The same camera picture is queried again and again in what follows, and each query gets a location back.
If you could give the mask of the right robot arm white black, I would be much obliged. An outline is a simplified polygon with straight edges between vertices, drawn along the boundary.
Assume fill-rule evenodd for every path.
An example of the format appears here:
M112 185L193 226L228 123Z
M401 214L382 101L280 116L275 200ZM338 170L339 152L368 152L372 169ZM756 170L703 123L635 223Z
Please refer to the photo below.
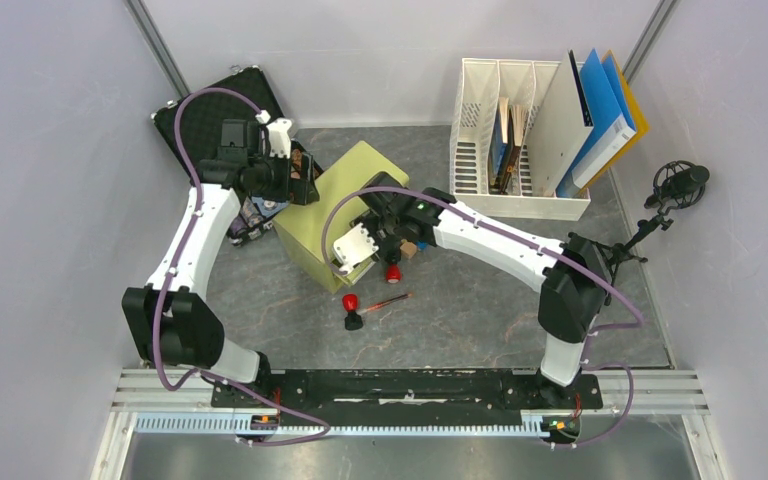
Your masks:
M551 408L577 396L584 343L610 285L592 242L528 234L439 189L408 190L386 172L375 174L363 190L368 211L359 220L378 246L406 240L456 251L538 293L538 323L546 333L538 396Z

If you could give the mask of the Animal Farm book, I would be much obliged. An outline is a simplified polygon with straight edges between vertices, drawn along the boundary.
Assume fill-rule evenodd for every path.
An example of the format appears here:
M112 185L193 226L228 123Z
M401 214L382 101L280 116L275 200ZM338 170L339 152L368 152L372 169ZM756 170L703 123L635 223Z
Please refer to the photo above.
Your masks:
M509 98L500 97L495 110L494 124L491 133L487 167L488 182L494 185L507 148L509 121Z

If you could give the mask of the white paper box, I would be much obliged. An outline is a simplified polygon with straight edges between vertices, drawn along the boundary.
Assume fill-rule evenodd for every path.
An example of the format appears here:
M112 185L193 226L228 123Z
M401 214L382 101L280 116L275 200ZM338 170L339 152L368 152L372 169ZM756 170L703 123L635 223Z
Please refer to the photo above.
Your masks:
M592 129L579 67L570 50L556 69L526 136L535 196L555 194Z

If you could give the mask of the blue plastic folder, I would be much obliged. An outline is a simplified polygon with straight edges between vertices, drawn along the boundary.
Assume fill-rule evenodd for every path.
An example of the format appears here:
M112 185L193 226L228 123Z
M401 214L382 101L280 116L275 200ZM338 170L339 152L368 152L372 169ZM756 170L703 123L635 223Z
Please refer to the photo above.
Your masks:
M579 73L593 129L555 190L561 198L578 196L638 134L613 54L593 49Z

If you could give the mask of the orange plastic folder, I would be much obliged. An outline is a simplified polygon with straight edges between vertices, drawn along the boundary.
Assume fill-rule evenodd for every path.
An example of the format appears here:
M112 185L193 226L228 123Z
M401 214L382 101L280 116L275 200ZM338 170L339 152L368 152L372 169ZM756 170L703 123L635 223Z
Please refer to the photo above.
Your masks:
M601 149L599 152L600 156L588 164L583 175L587 180L583 185L584 188L590 188L610 167L628 153L650 129L649 123L643 115L629 82L611 50L608 50L602 57L601 66L605 72L606 79L611 84L618 108L622 111L622 120L628 128L616 133L611 140L610 149Z

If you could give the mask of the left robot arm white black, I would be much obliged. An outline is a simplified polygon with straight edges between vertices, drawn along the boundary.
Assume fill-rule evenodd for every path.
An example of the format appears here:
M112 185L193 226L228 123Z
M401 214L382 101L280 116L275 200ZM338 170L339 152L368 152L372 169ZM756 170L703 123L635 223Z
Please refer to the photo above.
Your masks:
M261 372L265 357L228 339L204 297L222 240L246 200L318 201L314 161L292 140L292 128L287 118L224 121L216 158L191 169L196 178L163 260L145 286L128 288L122 298L142 360L236 380L238 397L255 408L274 394L273 379Z

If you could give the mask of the brown small book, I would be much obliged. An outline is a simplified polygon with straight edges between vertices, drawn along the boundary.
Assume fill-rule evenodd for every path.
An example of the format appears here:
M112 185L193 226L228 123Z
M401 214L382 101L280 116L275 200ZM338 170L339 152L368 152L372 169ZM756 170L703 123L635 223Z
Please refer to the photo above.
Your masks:
M529 110L524 105L508 103L505 149L497 178L497 187L502 195L507 194L508 186L517 168L524 146L528 117Z

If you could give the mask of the green drawer cabinet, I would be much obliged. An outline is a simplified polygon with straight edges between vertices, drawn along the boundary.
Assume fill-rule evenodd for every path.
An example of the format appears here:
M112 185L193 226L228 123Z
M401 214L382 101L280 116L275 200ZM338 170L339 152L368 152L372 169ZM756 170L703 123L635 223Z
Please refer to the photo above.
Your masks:
M372 266L370 259L360 264L360 271L347 276L335 274L329 267L334 260L332 250L324 257L321 235L328 215L352 192L363 188L376 174L386 172L400 186L406 187L410 177L365 141L349 149L316 179L320 199L310 205L290 205L273 220L274 229L289 258L309 277L330 293L356 283Z

